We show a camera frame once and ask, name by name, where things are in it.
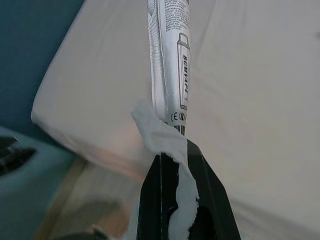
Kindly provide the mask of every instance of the tube illustration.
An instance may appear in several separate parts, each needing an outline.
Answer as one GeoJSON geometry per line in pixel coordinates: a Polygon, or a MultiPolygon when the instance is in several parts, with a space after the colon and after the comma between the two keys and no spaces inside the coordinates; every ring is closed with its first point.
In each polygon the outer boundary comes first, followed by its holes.
{"type": "Polygon", "coordinates": [[[148,0],[152,103],[185,134],[190,84],[189,0],[148,0]]]}

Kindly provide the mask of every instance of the white cloth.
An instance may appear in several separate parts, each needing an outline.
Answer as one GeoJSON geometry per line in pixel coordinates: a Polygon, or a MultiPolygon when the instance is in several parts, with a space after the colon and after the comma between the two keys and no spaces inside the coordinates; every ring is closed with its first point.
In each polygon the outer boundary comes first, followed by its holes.
{"type": "Polygon", "coordinates": [[[199,198],[196,181],[188,167],[187,139],[175,128],[159,120],[153,108],[145,101],[139,102],[132,117],[145,147],[154,154],[166,153],[179,164],[175,196],[178,209],[170,217],[168,234],[170,240],[187,240],[189,228],[197,215],[199,198]]]}

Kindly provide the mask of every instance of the white bed sheet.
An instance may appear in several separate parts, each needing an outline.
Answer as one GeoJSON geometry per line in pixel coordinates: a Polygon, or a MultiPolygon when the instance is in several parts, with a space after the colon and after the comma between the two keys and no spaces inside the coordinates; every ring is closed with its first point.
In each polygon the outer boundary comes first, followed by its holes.
{"type": "MultiPolygon", "coordinates": [[[[320,238],[320,2],[190,4],[186,136],[232,199],[310,233],[288,239],[320,238]]],[[[32,120],[89,160],[143,178],[151,155],[130,112],[150,99],[148,44],[145,0],[87,0],[32,120]]]]}

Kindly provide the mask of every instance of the white mattress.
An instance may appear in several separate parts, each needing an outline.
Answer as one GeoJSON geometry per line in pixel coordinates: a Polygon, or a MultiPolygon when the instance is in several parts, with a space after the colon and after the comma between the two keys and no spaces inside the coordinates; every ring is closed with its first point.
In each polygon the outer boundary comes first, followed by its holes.
{"type": "MultiPolygon", "coordinates": [[[[232,199],[310,233],[291,239],[320,238],[320,1],[190,4],[186,136],[232,199]]],[[[147,16],[146,0],[87,0],[32,110],[65,146],[136,178],[151,157],[130,116],[150,99],[147,16]]]]}

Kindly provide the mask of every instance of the wooden floor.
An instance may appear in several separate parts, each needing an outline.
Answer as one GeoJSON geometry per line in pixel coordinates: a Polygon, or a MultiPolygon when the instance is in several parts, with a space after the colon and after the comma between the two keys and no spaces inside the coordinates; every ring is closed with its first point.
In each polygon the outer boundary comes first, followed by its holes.
{"type": "Polygon", "coordinates": [[[87,232],[92,225],[113,237],[128,227],[142,183],[84,160],[76,160],[34,240],[87,232]]]}

